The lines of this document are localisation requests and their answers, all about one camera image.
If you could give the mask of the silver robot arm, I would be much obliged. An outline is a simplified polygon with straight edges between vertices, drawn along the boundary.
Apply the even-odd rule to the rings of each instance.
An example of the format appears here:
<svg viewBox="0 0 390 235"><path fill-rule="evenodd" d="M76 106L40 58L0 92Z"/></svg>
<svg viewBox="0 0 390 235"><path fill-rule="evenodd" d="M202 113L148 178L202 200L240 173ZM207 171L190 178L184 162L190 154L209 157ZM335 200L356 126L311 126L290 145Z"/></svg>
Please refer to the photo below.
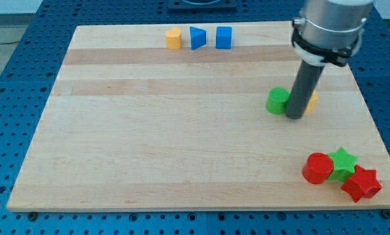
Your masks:
<svg viewBox="0 0 390 235"><path fill-rule="evenodd" d="M361 47L373 0L306 0L292 20L292 46L305 63L343 67Z"/></svg>

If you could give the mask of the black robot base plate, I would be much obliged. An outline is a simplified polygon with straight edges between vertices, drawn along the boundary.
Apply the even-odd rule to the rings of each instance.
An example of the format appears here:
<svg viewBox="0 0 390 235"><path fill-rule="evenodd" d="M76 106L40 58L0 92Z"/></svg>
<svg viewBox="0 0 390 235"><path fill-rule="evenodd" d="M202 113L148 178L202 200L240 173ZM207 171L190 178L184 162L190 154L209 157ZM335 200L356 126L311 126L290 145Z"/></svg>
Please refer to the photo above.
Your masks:
<svg viewBox="0 0 390 235"><path fill-rule="evenodd" d="M185 10L235 10L237 0L167 0L167 12L182 12Z"/></svg>

